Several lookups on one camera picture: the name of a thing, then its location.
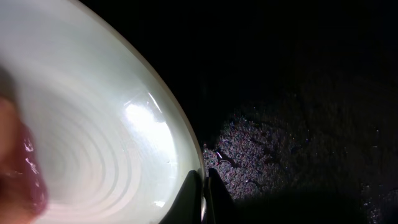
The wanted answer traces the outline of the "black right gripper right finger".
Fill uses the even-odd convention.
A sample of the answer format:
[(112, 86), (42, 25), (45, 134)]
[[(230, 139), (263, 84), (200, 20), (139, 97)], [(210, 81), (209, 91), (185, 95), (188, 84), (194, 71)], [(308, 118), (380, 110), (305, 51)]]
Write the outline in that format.
[(204, 188), (207, 223), (239, 223), (239, 213), (217, 170), (210, 168), (208, 174)]

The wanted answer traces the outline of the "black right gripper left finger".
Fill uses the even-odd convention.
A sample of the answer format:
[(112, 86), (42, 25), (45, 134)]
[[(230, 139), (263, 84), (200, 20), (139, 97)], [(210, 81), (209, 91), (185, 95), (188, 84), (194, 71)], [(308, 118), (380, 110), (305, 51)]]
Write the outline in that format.
[(202, 190), (200, 175), (191, 170), (160, 224), (201, 224)]

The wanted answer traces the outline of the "pale green plate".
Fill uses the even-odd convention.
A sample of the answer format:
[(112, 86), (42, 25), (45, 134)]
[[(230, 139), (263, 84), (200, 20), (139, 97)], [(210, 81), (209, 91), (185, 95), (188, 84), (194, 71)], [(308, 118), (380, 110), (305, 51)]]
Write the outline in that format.
[(160, 223), (191, 170), (195, 133), (164, 81), (78, 1), (1, 2), (14, 80), (48, 202), (39, 223)]

